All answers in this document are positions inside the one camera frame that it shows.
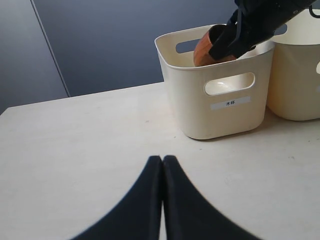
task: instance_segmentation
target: cream plastic bin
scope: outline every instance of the cream plastic bin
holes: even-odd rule
[[[193,51],[179,43],[201,39],[211,25],[162,35],[155,40],[169,100],[181,130],[207,140],[245,132],[264,119],[274,43],[267,41],[241,58],[195,67]]]
[[[267,106],[294,121],[320,118],[320,19],[308,10],[287,24],[275,42]]]

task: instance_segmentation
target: white table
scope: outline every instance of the white table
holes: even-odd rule
[[[126,194],[151,155],[176,155],[215,207],[261,238],[320,238],[319,120],[268,112],[251,132],[196,141],[157,83],[6,110],[0,239],[77,235]]]

